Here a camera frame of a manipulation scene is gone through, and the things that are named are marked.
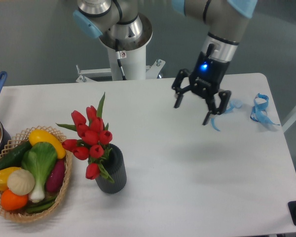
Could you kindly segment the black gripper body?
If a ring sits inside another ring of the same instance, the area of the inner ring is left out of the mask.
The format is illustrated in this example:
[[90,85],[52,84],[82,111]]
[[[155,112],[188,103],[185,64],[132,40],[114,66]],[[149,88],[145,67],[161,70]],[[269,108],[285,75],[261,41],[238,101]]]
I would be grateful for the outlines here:
[[221,62],[206,57],[200,52],[194,70],[189,76],[192,93],[203,99],[213,98],[220,89],[220,83],[230,62]]

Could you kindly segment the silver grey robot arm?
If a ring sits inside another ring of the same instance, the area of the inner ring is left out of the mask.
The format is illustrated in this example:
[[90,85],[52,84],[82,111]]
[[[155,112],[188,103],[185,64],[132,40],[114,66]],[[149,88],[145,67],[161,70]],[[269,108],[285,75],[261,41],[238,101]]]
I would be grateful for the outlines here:
[[[192,71],[181,69],[173,84],[178,108],[186,92],[206,101],[207,124],[226,111],[231,92],[220,84],[252,18],[254,0],[174,0],[173,9],[208,25],[209,31]],[[79,0],[73,18],[89,37],[107,48],[113,80],[146,78],[146,46],[152,26],[135,0]]]

